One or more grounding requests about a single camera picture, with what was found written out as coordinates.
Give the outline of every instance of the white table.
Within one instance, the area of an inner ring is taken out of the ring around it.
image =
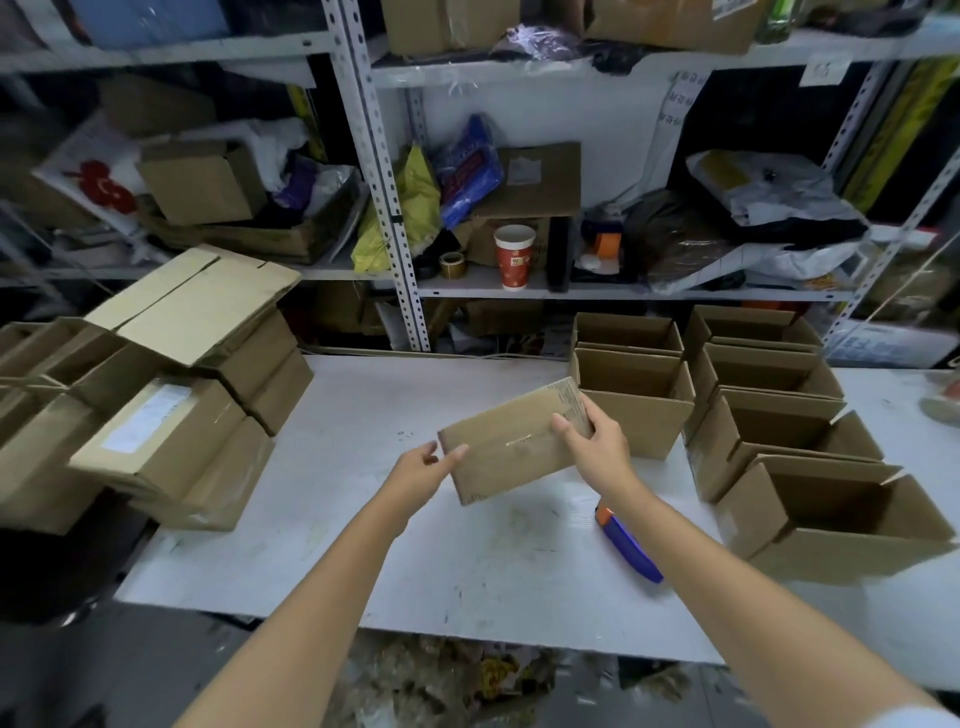
[[[232,533],[161,529],[117,593],[135,603],[267,617],[373,495],[396,457],[438,429],[565,375],[531,360],[311,356],[316,372]],[[928,420],[923,373],[839,370],[887,452],[960,526],[960,430]],[[650,486],[718,538],[683,443],[636,460]],[[720,663],[667,586],[636,575],[593,520],[576,471],[464,508],[445,482],[394,544],[365,627]],[[792,585],[912,679],[960,690],[956,552],[858,587]]]

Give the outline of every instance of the yellow plastic bag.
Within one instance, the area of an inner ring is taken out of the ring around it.
[[[394,170],[394,176],[410,253],[419,255],[437,237],[443,224],[440,219],[440,188],[433,179],[420,147],[410,150],[406,161]],[[350,259],[357,273],[381,273],[390,269],[390,258],[383,244],[373,200],[360,220],[357,244]]]

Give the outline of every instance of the human hand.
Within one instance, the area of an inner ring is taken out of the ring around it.
[[[557,413],[554,413],[550,425],[569,446],[573,462],[587,485],[606,498],[615,497],[626,488],[642,487],[619,423],[582,392],[580,399],[593,423],[593,437],[587,439],[577,432],[570,420]]]
[[[461,445],[443,460],[433,454],[436,449],[437,443],[431,441],[407,450],[380,486],[378,494],[398,509],[404,523],[433,497],[444,478],[464,459],[468,446]]]

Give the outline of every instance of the stack of cardboard boxes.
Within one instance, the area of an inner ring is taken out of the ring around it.
[[[0,329],[0,522],[65,533],[104,485],[166,525],[236,525],[312,373],[300,274],[197,248],[85,319]]]

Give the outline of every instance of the tape roll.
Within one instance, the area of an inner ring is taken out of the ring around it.
[[[440,275],[449,280],[461,279],[467,274],[467,259],[463,253],[444,253],[440,256]]]

